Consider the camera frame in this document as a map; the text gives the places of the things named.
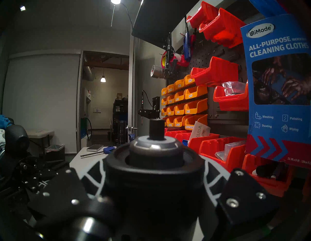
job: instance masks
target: wooden beam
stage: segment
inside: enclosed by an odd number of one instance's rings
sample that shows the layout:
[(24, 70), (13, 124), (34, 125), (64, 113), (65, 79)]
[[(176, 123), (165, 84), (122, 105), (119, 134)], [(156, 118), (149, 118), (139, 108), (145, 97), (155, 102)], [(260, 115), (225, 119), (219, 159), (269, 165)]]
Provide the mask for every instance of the wooden beam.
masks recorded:
[(99, 68), (106, 68), (106, 69), (120, 69), (120, 70), (128, 70), (128, 65), (125, 64), (109, 64), (109, 63), (100, 63), (100, 62), (84, 62), (84, 66), (90, 67), (99, 67)]

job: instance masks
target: black cable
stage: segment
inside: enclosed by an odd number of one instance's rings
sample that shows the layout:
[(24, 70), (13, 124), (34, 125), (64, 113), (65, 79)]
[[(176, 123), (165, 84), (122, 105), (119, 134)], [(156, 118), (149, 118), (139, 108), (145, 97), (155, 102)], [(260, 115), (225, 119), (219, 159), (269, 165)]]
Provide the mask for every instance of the black cable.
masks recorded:
[(91, 127), (91, 135), (89, 137), (89, 134), (87, 133), (87, 124), (86, 124), (86, 135), (87, 135), (87, 140), (90, 141), (91, 140), (91, 137), (92, 137), (92, 124), (91, 124), (91, 121), (89, 120), (89, 118), (87, 117), (84, 117), (84, 119), (87, 119), (90, 123), (90, 127)]
[(127, 12), (127, 14), (128, 14), (128, 18), (129, 18), (130, 21), (131, 21), (131, 26), (132, 26), (132, 30), (133, 30), (133, 23), (132, 23), (131, 16), (130, 16), (130, 14), (128, 13), (128, 9), (127, 9), (127, 7), (124, 5), (124, 3), (121, 2), (121, 4), (122, 4), (122, 5), (125, 7), (125, 9), (126, 9), (126, 12)]
[(142, 91), (145, 93), (145, 95), (146, 95), (146, 97), (147, 97), (147, 100), (148, 100), (149, 104), (151, 105), (152, 109), (154, 110), (154, 108), (153, 108), (152, 104), (150, 103), (150, 101), (149, 101), (149, 99), (148, 99), (148, 96), (147, 96), (146, 91), (144, 91), (144, 90), (142, 90)]

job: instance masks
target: table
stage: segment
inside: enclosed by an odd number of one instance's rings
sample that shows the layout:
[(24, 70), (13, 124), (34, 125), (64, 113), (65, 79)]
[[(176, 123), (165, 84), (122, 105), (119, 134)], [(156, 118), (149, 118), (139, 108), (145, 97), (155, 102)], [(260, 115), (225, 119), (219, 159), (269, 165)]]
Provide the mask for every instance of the table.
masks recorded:
[[(98, 152), (103, 151), (106, 147), (107, 146), (102, 147)], [(88, 147), (82, 148), (69, 164), (70, 167), (73, 167), (76, 170), (80, 179), (89, 169), (91, 169), (92, 166), (94, 166), (96, 162), (108, 156), (108, 154), (99, 153), (91, 156), (80, 157), (81, 155), (92, 153), (91, 151), (87, 151), (87, 148)]]
[(30, 140), (32, 143), (36, 144), (37, 146), (42, 148), (43, 156), (45, 156), (45, 147), (44, 147), (44, 138), (48, 138), (48, 147), (50, 144), (50, 136), (54, 135), (54, 131), (36, 131), (36, 130), (26, 130), (26, 133), (29, 137), (29, 139), (41, 139), (41, 145), (38, 143), (35, 143), (34, 141)]

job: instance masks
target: blue packaging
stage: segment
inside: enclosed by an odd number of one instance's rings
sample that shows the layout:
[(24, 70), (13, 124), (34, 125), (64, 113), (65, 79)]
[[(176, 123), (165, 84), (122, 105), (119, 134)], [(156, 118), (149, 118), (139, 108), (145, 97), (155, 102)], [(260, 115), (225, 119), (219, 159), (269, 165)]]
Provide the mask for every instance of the blue packaging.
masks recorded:
[(241, 28), (248, 76), (246, 152), (311, 168), (310, 44), (293, 15)]

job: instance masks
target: duct tape roll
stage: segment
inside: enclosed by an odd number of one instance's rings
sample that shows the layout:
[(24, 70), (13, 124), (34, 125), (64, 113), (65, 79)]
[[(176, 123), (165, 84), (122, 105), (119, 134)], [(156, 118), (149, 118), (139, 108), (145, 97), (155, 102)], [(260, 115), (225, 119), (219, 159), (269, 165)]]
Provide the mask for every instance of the duct tape roll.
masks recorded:
[(154, 65), (151, 68), (150, 76), (156, 79), (164, 79), (164, 69), (160, 66)]

